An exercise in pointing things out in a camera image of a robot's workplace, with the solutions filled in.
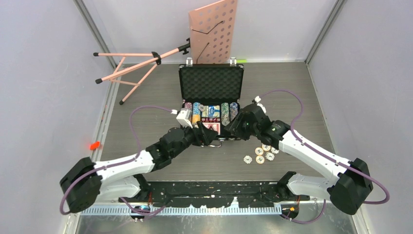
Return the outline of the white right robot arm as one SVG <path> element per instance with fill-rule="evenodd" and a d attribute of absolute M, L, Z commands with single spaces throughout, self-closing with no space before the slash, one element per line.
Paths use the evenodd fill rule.
<path fill-rule="evenodd" d="M 373 190 L 372 182 L 365 178 L 370 175 L 365 161 L 337 156 L 307 140 L 287 123 L 271 121 L 261 104 L 242 108 L 225 129 L 242 140 L 254 136 L 322 175 L 303 176 L 295 172 L 285 175 L 284 183 L 278 186 L 278 194 L 284 200 L 291 200 L 295 195 L 313 196 L 329 200 L 340 211 L 354 215 Z"/>

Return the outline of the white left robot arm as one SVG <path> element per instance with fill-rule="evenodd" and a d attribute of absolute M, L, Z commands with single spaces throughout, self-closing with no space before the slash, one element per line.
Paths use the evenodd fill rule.
<path fill-rule="evenodd" d="M 130 156 L 96 162 L 81 158 L 59 182 L 63 191 L 59 211 L 79 213 L 99 200 L 116 198 L 143 202 L 150 192 L 142 174 L 165 168 L 191 145 L 210 145 L 217 135 L 198 122 L 197 127 L 171 128 L 158 142 Z"/>

